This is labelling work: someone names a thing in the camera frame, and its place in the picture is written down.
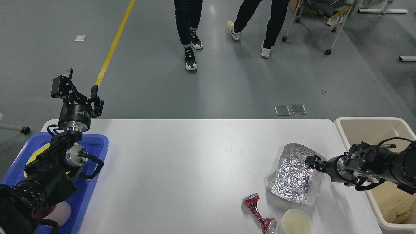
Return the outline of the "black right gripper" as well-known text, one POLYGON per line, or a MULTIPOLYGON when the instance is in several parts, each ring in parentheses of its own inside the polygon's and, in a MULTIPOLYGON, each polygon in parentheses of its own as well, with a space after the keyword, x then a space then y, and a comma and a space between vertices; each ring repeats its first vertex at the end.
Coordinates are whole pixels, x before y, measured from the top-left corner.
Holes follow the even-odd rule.
POLYGON ((315 169, 318 172, 326 173, 331 178, 331 182, 346 183, 347 179, 344 178, 341 173, 341 169, 338 168, 338 164, 341 163, 344 156, 333 157, 328 161, 322 160, 320 156, 312 155, 306 157, 305 165, 309 168, 315 169))

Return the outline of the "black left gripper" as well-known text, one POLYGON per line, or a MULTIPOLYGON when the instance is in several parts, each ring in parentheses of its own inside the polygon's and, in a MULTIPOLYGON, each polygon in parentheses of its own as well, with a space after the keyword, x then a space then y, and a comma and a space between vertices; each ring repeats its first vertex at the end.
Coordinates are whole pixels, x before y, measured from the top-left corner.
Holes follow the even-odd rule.
POLYGON ((98 85, 92 86, 88 99, 78 100, 78 91, 72 82, 73 72, 74 69, 69 68, 64 75, 53 79, 51 97, 63 100, 58 127, 86 132, 90 129, 92 118, 101 116, 104 101, 98 96, 98 85))

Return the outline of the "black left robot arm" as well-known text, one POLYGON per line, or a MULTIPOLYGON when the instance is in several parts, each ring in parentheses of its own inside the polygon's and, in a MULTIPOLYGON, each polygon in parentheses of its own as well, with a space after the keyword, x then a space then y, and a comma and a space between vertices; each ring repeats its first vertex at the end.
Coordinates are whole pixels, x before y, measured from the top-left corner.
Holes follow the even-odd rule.
POLYGON ((58 223, 36 217, 37 212, 65 201, 77 191, 78 177, 93 179, 104 166, 78 144, 91 120, 101 116, 104 101, 98 96, 97 85, 88 97, 78 92, 72 82, 73 71, 70 68, 53 79, 51 97, 62 99, 63 106, 58 124, 48 131, 49 147, 25 166, 25 179, 13 187, 1 185, 2 234, 34 234, 40 225, 50 226, 51 233, 57 234, 58 223))

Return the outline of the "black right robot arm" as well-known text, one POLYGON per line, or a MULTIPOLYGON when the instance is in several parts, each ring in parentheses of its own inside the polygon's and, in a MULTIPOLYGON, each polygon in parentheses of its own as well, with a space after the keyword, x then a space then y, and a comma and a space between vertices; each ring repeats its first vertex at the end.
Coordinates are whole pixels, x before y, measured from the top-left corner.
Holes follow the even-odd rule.
POLYGON ((392 152, 394 144, 385 139, 377 145, 361 142, 349 151, 324 161, 317 155, 308 156, 305 164, 327 174, 332 182, 354 186, 357 191, 368 191, 391 182, 397 188, 415 194, 415 141, 401 152, 392 152))

